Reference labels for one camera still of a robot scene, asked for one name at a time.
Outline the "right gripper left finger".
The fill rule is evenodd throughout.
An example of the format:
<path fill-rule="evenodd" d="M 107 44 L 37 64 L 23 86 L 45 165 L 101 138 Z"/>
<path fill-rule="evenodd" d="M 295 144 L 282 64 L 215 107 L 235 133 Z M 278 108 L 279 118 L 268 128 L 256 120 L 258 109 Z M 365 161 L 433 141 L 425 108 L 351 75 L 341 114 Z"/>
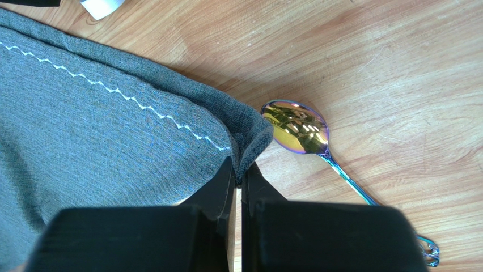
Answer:
<path fill-rule="evenodd" d="M 210 181 L 176 206 L 61 210 L 26 271 L 229 271 L 234 183 L 225 158 Z"/>

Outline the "iridescent gold spoon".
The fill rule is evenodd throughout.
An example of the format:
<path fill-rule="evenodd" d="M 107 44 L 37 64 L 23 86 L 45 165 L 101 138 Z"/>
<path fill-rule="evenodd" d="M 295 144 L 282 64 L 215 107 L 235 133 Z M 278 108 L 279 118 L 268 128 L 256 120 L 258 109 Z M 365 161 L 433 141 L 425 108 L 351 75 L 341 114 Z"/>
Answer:
<path fill-rule="evenodd" d="M 329 130 L 322 116 L 313 109 L 289 100 L 273 100 L 261 115 L 274 127 L 274 140 L 297 154 L 315 154 L 326 161 L 365 201 L 367 206 L 382 206 L 354 182 L 338 165 L 328 148 Z M 439 248 L 412 228 L 427 270 L 439 264 Z"/>

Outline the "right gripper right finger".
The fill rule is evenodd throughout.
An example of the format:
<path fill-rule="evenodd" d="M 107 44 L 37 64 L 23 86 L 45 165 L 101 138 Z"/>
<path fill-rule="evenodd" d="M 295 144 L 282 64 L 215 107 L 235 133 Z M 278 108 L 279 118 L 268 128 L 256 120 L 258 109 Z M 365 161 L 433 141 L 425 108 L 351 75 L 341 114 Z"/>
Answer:
<path fill-rule="evenodd" d="M 243 271 L 426 271 L 412 227 L 387 206 L 289 201 L 253 164 L 242 183 Z"/>

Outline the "grey cloth napkin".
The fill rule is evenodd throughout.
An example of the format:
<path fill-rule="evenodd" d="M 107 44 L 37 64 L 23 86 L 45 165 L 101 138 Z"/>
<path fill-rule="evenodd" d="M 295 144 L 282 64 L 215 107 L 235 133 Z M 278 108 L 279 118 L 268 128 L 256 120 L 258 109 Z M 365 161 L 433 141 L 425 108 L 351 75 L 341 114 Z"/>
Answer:
<path fill-rule="evenodd" d="M 1 10 L 1 270 L 62 209 L 172 205 L 272 141 L 252 107 L 163 65 Z"/>

